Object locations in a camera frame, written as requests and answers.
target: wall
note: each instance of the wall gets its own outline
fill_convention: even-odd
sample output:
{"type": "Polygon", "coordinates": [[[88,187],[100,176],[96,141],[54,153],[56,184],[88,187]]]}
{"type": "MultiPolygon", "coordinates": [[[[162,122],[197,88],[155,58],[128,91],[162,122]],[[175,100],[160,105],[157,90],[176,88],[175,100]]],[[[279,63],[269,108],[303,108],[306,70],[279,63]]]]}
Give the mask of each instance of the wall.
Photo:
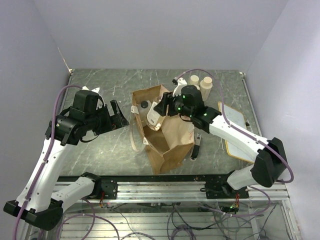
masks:
{"type": "Polygon", "coordinates": [[[245,72],[288,0],[35,0],[70,68],[245,72]]]}
{"type": "MultiPolygon", "coordinates": [[[[32,0],[0,7],[0,205],[16,199],[42,149],[56,95],[69,71],[32,0]]],[[[0,211],[0,239],[16,219],[0,211]]]]}
{"type": "Polygon", "coordinates": [[[289,0],[247,72],[262,132],[283,140],[304,239],[319,239],[320,1],[289,0]]]}

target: white cap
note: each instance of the white cap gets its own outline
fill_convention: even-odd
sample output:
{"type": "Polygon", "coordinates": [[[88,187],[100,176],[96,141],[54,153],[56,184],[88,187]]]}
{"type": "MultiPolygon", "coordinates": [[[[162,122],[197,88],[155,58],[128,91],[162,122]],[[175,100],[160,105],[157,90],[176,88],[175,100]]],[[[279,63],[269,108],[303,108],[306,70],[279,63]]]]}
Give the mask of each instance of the white cap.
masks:
{"type": "Polygon", "coordinates": [[[206,76],[204,79],[203,79],[203,86],[205,87],[210,87],[212,85],[212,78],[209,77],[209,76],[206,76]]]}
{"type": "Polygon", "coordinates": [[[197,75],[190,76],[190,81],[189,81],[190,85],[198,85],[198,82],[199,82],[199,77],[197,75]]]}

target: bottle cap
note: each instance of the bottle cap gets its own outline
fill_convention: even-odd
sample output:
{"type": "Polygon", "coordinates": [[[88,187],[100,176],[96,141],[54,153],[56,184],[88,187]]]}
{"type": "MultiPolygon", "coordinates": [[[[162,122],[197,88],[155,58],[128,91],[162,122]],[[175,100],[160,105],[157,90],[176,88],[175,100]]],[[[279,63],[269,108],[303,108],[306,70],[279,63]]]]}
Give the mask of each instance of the bottle cap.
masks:
{"type": "Polygon", "coordinates": [[[210,87],[212,85],[212,78],[209,77],[209,76],[206,76],[204,79],[203,79],[203,85],[205,87],[210,87]]]}
{"type": "Polygon", "coordinates": [[[147,101],[142,101],[141,103],[140,103],[140,106],[143,108],[143,109],[146,109],[147,107],[148,107],[148,102],[147,101]]]}
{"type": "Polygon", "coordinates": [[[190,77],[190,85],[198,85],[199,77],[197,75],[192,75],[190,77]]]}

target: black bottle cap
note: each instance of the black bottle cap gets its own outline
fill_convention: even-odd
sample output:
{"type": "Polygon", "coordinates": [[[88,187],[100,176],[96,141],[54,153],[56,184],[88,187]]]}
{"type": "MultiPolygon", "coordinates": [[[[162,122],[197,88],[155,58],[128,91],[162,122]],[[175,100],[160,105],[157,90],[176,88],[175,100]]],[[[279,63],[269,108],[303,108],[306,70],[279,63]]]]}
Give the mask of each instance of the black bottle cap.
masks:
{"type": "Polygon", "coordinates": [[[143,109],[146,109],[147,107],[148,107],[148,102],[147,101],[142,101],[141,103],[140,103],[140,106],[143,108],[143,109]]]}

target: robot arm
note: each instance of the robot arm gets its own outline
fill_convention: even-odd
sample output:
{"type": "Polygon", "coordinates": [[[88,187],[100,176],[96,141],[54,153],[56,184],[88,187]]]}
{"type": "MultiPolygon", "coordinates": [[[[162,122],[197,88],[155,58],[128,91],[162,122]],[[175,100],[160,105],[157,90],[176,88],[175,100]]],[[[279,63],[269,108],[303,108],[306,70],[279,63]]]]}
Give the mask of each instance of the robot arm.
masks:
{"type": "Polygon", "coordinates": [[[258,141],[271,147],[287,161],[282,142],[275,137],[268,140],[265,137],[257,136],[231,121],[227,123],[221,112],[205,106],[201,92],[195,86],[187,85],[183,78],[173,82],[177,84],[175,90],[165,92],[154,110],[161,116],[177,114],[187,116],[198,129],[227,140],[251,158],[254,162],[253,165],[230,173],[226,181],[230,191],[254,184],[271,187],[286,169],[286,166],[258,141]],[[229,124],[253,136],[257,141],[230,127],[229,124]]]}
{"type": "Polygon", "coordinates": [[[23,203],[27,202],[21,218],[35,227],[49,231],[58,224],[63,212],[76,201],[84,197],[94,198],[100,194],[102,189],[100,177],[87,172],[71,185],[53,192],[67,160],[66,155],[79,141],[88,142],[83,140],[88,131],[93,131],[98,136],[129,125],[115,100],[110,102],[114,112],[114,115],[110,116],[107,105],[97,108],[99,99],[103,102],[102,97],[96,92],[79,90],[75,94],[73,105],[56,116],[53,148],[30,198],[25,199],[49,148],[53,124],[50,121],[35,169],[17,199],[5,204],[3,208],[5,212],[17,217],[23,203]]]}

